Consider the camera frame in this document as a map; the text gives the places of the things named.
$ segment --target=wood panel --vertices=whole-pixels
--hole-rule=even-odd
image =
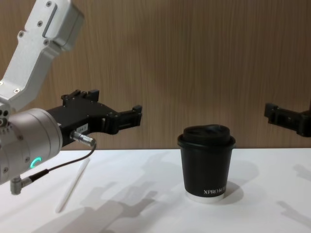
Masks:
[[[3,75],[34,0],[0,1]],[[98,134],[100,148],[175,148],[186,126],[228,126],[240,148],[309,147],[267,124],[264,104],[306,110],[311,98],[309,0],[76,0],[85,24],[58,57],[36,101],[49,109],[74,89],[142,104],[142,126]],[[82,148],[73,144],[70,149]]]

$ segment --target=table surface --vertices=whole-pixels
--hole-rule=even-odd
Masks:
[[[28,171],[85,155],[62,151]],[[179,150],[98,150],[65,209],[55,213],[81,162],[12,196],[0,186],[4,233],[310,233],[311,149],[233,150],[225,198],[185,196]]]

